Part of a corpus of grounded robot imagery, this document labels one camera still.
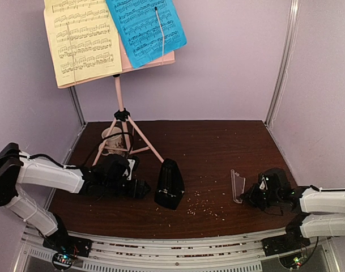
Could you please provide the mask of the clear metronome cover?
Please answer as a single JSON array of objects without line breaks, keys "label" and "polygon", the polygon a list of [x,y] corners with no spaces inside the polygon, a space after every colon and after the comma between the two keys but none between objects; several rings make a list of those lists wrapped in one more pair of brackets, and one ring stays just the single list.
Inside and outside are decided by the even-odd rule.
[{"label": "clear metronome cover", "polygon": [[231,170],[231,185],[233,201],[237,204],[242,204],[241,195],[245,191],[246,178],[240,176],[234,169]]}]

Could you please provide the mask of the black metronome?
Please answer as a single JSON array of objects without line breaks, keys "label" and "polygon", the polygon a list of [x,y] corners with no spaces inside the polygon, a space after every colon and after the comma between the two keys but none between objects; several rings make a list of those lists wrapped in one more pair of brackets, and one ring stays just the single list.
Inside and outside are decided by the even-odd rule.
[{"label": "black metronome", "polygon": [[160,169],[154,201],[161,207],[176,210],[185,194],[185,184],[175,160],[166,158]]}]

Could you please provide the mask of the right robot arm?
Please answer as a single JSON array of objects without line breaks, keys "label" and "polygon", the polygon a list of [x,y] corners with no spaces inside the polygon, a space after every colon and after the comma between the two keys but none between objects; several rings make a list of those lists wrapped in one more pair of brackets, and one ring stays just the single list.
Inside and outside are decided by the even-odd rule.
[{"label": "right robot arm", "polygon": [[303,239],[345,236],[345,188],[293,188],[283,169],[271,168],[239,198],[264,212],[279,207],[296,214],[281,239],[286,250],[295,249]]}]

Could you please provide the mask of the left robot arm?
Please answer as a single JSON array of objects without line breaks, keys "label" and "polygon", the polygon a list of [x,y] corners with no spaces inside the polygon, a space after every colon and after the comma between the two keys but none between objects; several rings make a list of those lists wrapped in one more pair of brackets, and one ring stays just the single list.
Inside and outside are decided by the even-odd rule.
[{"label": "left robot arm", "polygon": [[0,207],[6,207],[24,222],[36,227],[44,240],[61,252],[73,246],[62,219],[46,211],[22,188],[40,185],[82,196],[125,196],[142,199],[151,190],[144,180],[132,177],[137,157],[108,155],[100,164],[63,165],[46,154],[29,155],[9,143],[0,152]]}]

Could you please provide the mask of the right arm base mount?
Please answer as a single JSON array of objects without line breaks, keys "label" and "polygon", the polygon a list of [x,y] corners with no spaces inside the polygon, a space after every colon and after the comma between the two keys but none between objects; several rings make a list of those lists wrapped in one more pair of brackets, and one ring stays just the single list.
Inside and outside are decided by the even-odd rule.
[{"label": "right arm base mount", "polygon": [[307,247],[309,245],[310,239],[293,234],[268,237],[262,240],[262,247],[266,257],[298,250],[302,246]]}]

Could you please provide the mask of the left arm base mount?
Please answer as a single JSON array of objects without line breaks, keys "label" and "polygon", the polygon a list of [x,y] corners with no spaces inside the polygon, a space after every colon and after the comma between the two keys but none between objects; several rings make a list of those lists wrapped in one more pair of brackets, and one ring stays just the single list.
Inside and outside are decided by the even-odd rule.
[{"label": "left arm base mount", "polygon": [[92,246],[92,240],[70,236],[67,232],[60,230],[44,236],[43,239],[44,247],[72,257],[88,257]]}]

